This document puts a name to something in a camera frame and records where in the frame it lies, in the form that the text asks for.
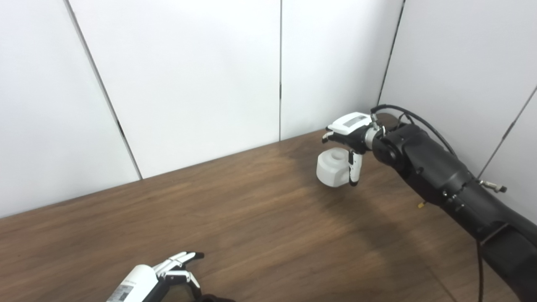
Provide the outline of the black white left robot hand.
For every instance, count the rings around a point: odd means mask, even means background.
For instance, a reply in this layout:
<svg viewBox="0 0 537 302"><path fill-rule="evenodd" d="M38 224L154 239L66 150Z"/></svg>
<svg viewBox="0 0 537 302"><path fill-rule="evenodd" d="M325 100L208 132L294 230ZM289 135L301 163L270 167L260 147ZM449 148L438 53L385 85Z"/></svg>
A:
<svg viewBox="0 0 537 302"><path fill-rule="evenodd" d="M202 296L199 282L186 265L203 259L201 252L180 252L163 262L136 265L107 299L108 302L161 302L172 286L186 285L193 299Z"/></svg>

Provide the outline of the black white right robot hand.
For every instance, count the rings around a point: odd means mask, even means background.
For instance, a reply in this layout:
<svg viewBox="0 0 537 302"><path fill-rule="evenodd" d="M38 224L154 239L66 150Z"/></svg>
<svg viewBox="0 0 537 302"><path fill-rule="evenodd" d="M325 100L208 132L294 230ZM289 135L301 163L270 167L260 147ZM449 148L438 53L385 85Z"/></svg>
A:
<svg viewBox="0 0 537 302"><path fill-rule="evenodd" d="M353 112L326 127L322 143L333 141L349 148L349 183L356 187L360 180L362 158L373 149L374 136L380 131L370 115Z"/></svg>

